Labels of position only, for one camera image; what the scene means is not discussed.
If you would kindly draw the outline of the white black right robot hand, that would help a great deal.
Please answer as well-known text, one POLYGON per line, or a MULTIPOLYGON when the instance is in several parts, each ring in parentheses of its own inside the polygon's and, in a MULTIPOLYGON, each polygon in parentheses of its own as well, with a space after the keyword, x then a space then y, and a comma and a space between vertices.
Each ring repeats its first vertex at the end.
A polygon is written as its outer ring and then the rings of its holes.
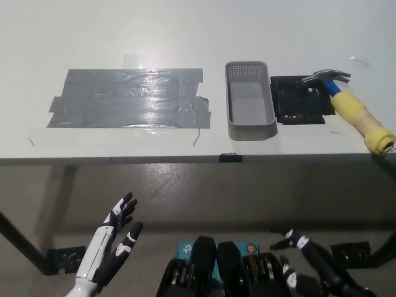
POLYGON ((288 258, 281 256, 283 278, 292 292, 299 296, 376 296, 369 288, 359 285, 324 247, 311 238, 294 229, 283 234, 285 238, 272 244, 270 249, 298 249, 319 276, 298 273, 288 258))

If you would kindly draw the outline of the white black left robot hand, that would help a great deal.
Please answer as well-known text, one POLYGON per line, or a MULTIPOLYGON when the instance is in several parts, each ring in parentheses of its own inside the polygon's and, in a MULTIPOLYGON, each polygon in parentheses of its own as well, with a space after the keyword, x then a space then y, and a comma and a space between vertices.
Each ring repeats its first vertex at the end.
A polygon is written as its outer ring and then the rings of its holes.
POLYGON ((112 249, 112 245, 125 225, 132 221, 137 200, 128 192, 109 211, 103 223, 97 228, 76 273, 76 282, 86 281, 96 288, 109 284, 129 257, 144 224, 136 222, 126 237, 112 249))

